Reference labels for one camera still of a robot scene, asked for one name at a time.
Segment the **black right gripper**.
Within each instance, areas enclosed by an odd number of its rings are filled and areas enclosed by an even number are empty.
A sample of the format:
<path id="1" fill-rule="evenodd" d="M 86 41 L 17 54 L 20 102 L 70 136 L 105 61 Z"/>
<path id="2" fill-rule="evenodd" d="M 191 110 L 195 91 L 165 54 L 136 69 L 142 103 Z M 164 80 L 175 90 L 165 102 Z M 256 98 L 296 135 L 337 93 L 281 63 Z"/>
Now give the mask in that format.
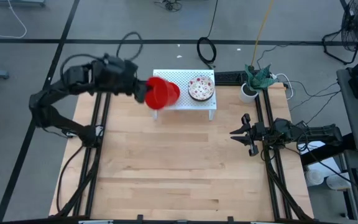
<path id="1" fill-rule="evenodd" d="M 229 134 L 243 134 L 245 136 L 231 136 L 231 139 L 242 143 L 243 145 L 250 146 L 249 155 L 256 156 L 259 153 L 258 147 L 255 145 L 255 141 L 263 141 L 264 136 L 267 134 L 267 129 L 263 122 L 255 123 L 250 125 L 250 116 L 248 113 L 244 114 L 241 118 L 243 125 Z"/>

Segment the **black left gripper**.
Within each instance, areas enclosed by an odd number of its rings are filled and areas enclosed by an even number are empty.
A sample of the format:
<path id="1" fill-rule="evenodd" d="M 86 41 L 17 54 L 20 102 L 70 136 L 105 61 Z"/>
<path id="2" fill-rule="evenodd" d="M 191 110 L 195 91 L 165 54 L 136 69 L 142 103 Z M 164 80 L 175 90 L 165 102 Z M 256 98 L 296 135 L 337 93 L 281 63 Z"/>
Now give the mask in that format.
<path id="1" fill-rule="evenodd" d="M 136 77 L 138 66 L 130 60 L 124 61 L 124 68 L 115 74 L 113 81 L 113 93 L 135 93 L 135 100 L 138 103 L 145 102 L 147 91 L 150 85 L 145 80 Z"/>

